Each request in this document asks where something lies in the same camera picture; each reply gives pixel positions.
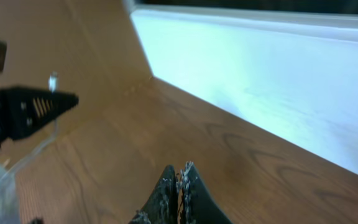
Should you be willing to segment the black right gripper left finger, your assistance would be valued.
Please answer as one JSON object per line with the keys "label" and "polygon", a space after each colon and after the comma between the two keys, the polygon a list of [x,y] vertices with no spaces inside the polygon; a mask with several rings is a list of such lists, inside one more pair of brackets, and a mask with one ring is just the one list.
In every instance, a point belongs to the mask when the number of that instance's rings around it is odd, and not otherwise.
{"label": "black right gripper left finger", "polygon": [[167,165],[144,206],[136,212],[130,224],[177,224],[177,177],[172,165]]}

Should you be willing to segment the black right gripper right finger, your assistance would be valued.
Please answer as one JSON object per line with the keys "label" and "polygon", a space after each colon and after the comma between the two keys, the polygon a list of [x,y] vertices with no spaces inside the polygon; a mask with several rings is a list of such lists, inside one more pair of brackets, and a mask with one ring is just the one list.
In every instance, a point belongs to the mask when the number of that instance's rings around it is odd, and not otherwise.
{"label": "black right gripper right finger", "polygon": [[188,161],[181,170],[182,191],[180,223],[185,224],[232,224],[232,221],[213,200],[194,162]]}

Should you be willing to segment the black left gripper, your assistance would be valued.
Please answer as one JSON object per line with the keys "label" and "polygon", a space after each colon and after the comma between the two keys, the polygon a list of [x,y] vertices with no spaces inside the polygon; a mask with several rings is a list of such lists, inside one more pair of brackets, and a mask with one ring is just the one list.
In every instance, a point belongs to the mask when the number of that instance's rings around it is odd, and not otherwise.
{"label": "black left gripper", "polygon": [[29,137],[79,103],[74,93],[14,86],[0,89],[0,147]]}

